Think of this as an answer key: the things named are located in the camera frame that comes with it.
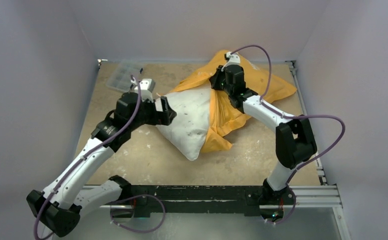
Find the white pillow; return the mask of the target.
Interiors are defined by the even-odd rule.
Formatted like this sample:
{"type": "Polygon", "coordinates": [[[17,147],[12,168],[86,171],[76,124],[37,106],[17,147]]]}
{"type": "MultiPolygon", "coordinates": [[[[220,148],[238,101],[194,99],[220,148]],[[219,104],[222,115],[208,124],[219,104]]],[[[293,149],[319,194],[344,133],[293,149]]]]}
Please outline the white pillow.
{"type": "Polygon", "coordinates": [[[211,89],[201,86],[171,92],[166,97],[177,116],[169,126],[157,126],[158,131],[189,161],[195,161],[210,126],[211,89]]]}

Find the orange Mickey Mouse pillowcase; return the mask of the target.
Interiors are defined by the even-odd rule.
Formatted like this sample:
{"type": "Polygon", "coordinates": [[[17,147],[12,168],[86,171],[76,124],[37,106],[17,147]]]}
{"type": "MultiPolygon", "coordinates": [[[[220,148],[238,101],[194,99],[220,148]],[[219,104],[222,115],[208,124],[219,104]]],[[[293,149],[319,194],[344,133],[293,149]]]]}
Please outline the orange Mickey Mouse pillowcase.
{"type": "Polygon", "coordinates": [[[172,89],[172,92],[182,92],[203,84],[212,86],[210,122],[201,153],[227,151],[232,147],[224,136],[243,127],[250,118],[241,112],[241,104],[248,97],[263,95],[265,101],[272,103],[297,91],[289,82],[252,64],[243,56],[240,57],[240,69],[234,74],[226,73],[220,69],[226,63],[226,53],[226,49],[216,52],[206,65],[172,89]]]}

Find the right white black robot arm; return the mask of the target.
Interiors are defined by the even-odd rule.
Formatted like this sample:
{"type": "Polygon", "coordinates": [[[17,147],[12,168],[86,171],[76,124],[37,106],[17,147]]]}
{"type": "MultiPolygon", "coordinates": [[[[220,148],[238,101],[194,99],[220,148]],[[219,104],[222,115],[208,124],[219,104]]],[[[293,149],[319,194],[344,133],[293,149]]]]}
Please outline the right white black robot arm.
{"type": "Polygon", "coordinates": [[[310,121],[303,115],[285,114],[266,103],[257,92],[246,86],[240,65],[219,65],[210,78],[212,89],[225,92],[231,106],[275,133],[278,163],[262,186],[261,198],[273,204],[287,191],[288,181],[296,167],[317,152],[310,121]]]}

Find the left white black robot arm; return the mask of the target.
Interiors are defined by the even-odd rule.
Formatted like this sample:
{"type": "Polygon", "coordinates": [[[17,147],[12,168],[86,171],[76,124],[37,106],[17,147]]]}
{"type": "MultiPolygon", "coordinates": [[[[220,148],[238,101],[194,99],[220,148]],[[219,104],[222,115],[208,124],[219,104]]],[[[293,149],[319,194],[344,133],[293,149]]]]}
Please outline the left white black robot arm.
{"type": "Polygon", "coordinates": [[[142,125],[168,126],[176,116],[165,96],[150,100],[142,99],[139,93],[124,93],[65,171],[42,191],[32,190],[27,195],[26,201],[36,218],[34,238],[41,239],[39,223],[50,231],[45,240],[52,235],[64,237],[94,208],[112,202],[133,204],[137,198],[149,197],[146,193],[133,193],[132,185],[118,175],[91,191],[82,193],[82,189],[96,170],[131,138],[134,130],[142,125]]]}

